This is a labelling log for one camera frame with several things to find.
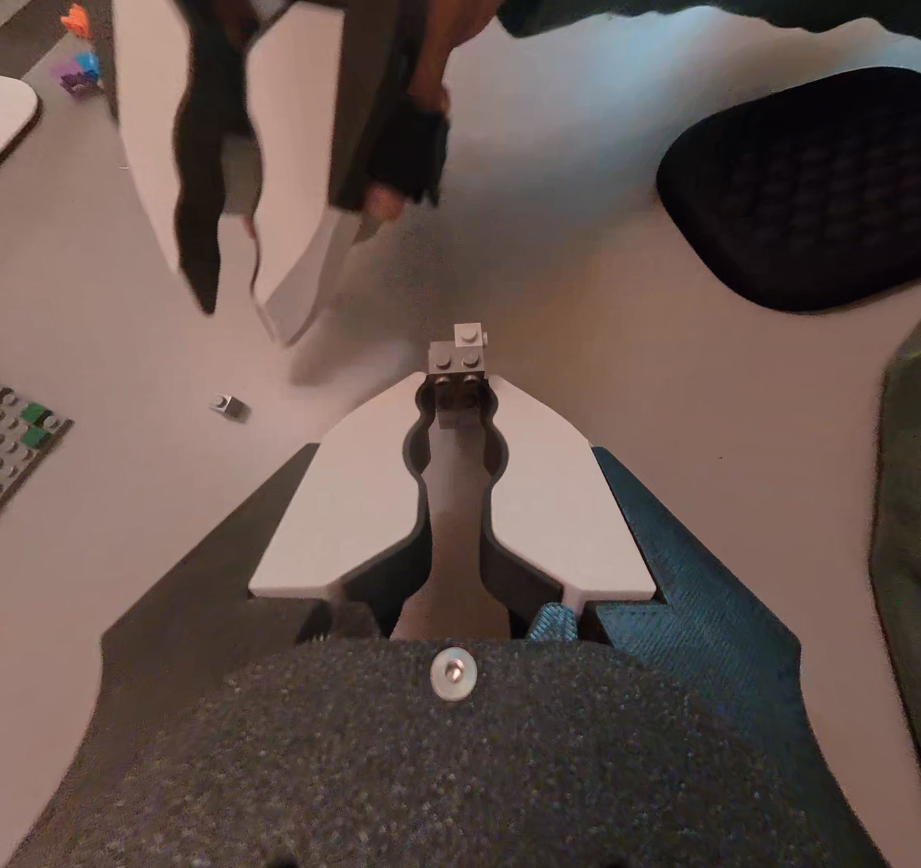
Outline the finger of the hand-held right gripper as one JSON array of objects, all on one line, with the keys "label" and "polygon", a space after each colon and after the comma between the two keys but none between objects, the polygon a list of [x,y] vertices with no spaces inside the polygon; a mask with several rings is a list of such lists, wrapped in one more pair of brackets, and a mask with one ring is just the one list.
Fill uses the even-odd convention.
[{"label": "finger of the hand-held right gripper", "polygon": [[293,345],[316,320],[362,217],[333,206],[331,175],[344,12],[295,3],[246,62],[248,118],[260,153],[251,295],[271,338]]},{"label": "finger of the hand-held right gripper", "polygon": [[213,314],[224,141],[249,135],[243,59],[208,0],[110,0],[119,132],[167,265]]}]

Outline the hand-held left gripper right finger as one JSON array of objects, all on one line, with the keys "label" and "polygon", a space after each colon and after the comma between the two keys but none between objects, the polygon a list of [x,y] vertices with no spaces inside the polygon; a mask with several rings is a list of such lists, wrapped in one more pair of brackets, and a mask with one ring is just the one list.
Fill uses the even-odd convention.
[{"label": "hand-held left gripper right finger", "polygon": [[537,605],[651,600],[653,577],[589,440],[501,376],[490,388],[502,458],[488,531],[514,571],[549,582]]}]

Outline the purple blue green toy figure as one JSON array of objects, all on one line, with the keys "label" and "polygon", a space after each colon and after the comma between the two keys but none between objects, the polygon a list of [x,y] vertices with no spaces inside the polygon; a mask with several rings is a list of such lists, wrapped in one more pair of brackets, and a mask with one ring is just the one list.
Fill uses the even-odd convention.
[{"label": "purple blue green toy figure", "polygon": [[102,91],[98,56],[87,51],[72,56],[54,69],[54,77],[71,98]]}]

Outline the toy brick building model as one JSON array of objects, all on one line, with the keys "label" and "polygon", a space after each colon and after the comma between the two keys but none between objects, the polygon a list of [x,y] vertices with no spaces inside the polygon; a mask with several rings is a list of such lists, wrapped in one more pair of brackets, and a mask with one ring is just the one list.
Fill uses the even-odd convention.
[{"label": "toy brick building model", "polygon": [[71,418],[1,385],[1,509],[73,426]]}]

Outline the grey desk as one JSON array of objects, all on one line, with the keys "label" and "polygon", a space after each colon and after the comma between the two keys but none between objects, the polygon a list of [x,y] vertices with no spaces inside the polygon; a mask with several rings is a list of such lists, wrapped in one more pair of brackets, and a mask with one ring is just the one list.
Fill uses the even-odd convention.
[{"label": "grey desk", "polygon": [[[823,753],[893,866],[919,866],[919,781],[869,587],[881,377],[919,288],[818,317],[724,288],[653,188],[686,126],[919,45],[713,10],[601,19],[455,56],[443,205],[358,248],[289,350],[221,220],[217,313],[155,243],[101,98],[29,71],[40,123],[2,164],[2,379],[75,426],[2,510],[2,862],[71,764],[103,633],[304,445],[455,321],[498,373],[620,459],[799,637]],[[247,403],[246,422],[209,408]]]}]

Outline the person's dark green shirt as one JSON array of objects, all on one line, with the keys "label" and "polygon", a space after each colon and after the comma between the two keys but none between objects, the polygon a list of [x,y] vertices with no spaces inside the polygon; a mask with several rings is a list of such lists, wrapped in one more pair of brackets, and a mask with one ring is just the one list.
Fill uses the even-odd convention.
[{"label": "person's dark green shirt", "polygon": [[920,326],[882,386],[869,574],[905,718],[920,745]]}]

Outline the white book stand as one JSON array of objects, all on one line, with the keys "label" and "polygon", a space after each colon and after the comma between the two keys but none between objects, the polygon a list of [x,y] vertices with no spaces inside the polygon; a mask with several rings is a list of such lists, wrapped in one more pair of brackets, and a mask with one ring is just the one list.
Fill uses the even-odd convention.
[{"label": "white book stand", "polygon": [[36,91],[22,79],[1,76],[1,162],[13,154],[40,115]]}]

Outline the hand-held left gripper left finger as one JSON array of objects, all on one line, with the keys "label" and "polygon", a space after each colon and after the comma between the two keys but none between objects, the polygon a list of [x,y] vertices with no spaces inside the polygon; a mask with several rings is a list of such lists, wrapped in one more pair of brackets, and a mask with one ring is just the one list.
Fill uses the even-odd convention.
[{"label": "hand-held left gripper left finger", "polygon": [[255,597],[339,600],[420,534],[426,381],[409,374],[324,435],[248,582]]}]

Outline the grey brick assembly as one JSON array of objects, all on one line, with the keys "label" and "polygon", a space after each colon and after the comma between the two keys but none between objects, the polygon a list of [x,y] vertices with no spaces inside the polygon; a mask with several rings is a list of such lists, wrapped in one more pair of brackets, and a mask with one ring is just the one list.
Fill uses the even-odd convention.
[{"label": "grey brick assembly", "polygon": [[439,428],[479,425],[488,402],[487,334],[478,321],[456,323],[453,337],[435,341],[428,351],[428,386]]}]

